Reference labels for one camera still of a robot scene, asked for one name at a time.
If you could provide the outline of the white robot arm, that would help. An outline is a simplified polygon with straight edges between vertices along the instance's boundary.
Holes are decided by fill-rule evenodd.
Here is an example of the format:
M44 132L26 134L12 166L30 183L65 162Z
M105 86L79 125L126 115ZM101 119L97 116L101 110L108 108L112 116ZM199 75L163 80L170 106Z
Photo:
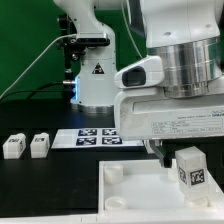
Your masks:
M73 53L81 56L73 107L113 112L118 135L142 140L161 164L166 139L224 135L224 72L220 30L224 0L54 0L74 24ZM124 9L147 54L117 69L115 34L98 10Z

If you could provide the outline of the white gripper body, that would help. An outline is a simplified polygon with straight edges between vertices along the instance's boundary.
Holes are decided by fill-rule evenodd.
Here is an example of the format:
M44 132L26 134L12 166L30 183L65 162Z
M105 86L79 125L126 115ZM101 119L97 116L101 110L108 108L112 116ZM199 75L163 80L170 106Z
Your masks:
M224 94L170 99L157 88L120 91L114 119L127 141L223 136Z

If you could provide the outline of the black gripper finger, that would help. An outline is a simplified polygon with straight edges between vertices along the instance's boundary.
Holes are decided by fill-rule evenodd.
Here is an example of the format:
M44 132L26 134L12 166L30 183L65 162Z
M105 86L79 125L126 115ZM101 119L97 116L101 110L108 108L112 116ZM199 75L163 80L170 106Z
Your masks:
M156 156L159 158L159 162L164 168L172 167L172 157L171 154L168 153L162 146L162 142L160 140L150 140L150 147Z

